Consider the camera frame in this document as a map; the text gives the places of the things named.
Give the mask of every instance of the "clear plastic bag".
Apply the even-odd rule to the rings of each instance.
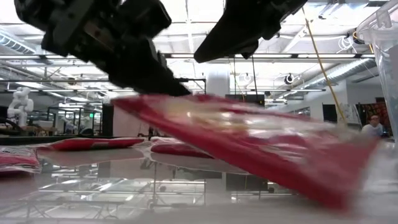
[[[150,146],[150,150],[152,152],[175,156],[214,159],[211,155],[199,149],[195,149],[194,147],[189,146],[188,144],[185,144],[184,142],[181,142],[175,138],[152,138],[150,141],[152,142]]]
[[[117,149],[127,148],[145,141],[144,138],[116,138],[116,139],[90,139],[90,138],[72,138],[43,144],[37,146],[37,149],[53,151],[85,151],[96,149]]]
[[[113,104],[214,158],[336,209],[351,205],[379,142],[334,124],[210,95],[142,95]]]
[[[135,145],[134,149],[143,152],[146,158],[161,164],[194,170],[248,175],[246,171],[222,160],[214,159],[207,153],[175,138],[153,137],[150,141]]]
[[[0,146],[0,175],[19,171],[41,171],[36,149],[26,146]]]

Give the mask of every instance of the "ceiling pipe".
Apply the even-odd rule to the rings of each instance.
[[[18,77],[19,75],[22,75],[24,77],[27,78],[32,78],[32,77],[36,77],[36,78],[43,78],[43,76],[36,74],[34,72],[31,72],[29,70],[23,69],[23,68],[19,68],[17,66],[11,65],[7,62],[2,62],[0,61],[0,65],[5,66],[6,68],[9,68],[9,70],[7,70],[6,68],[0,68],[0,76],[4,77],[4,78],[10,78],[10,77]],[[7,83],[17,83],[17,82],[37,82],[37,80],[31,79],[31,80],[13,80],[14,82],[10,82],[8,81]],[[57,88],[62,88],[65,89],[64,86],[61,85],[53,85],[50,82],[48,82],[48,84],[43,84],[43,86],[46,86],[48,88],[53,88],[53,87],[57,87]]]
[[[331,83],[337,83],[348,77],[361,73],[376,67],[374,59],[359,59],[348,64],[337,65],[326,71],[326,75]],[[315,78],[296,86],[290,93],[282,94],[278,98],[284,98],[288,95],[296,94],[296,91],[306,90],[309,88],[321,88],[327,86],[327,82],[323,73],[320,73]]]

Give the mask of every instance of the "reflective table surface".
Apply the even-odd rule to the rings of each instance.
[[[0,179],[0,223],[359,223],[222,161],[134,149],[41,152]]]

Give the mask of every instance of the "man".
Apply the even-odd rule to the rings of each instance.
[[[379,116],[373,115],[369,121],[369,124],[365,125],[362,129],[362,133],[369,136],[380,137],[383,135],[383,125],[380,124]]]

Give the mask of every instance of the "wall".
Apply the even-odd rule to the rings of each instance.
[[[323,106],[322,104],[335,104],[333,96],[328,87],[324,87],[324,92],[310,92],[304,96],[302,101],[288,101],[288,105],[279,106],[275,109],[281,112],[291,112],[293,110],[299,110],[302,108],[310,107],[311,117],[314,119],[323,121]],[[348,103],[347,97],[347,84],[343,80],[336,86],[333,86],[333,90],[340,103]]]
[[[376,97],[384,97],[381,85],[352,84],[347,85],[347,95],[349,104],[375,103]]]

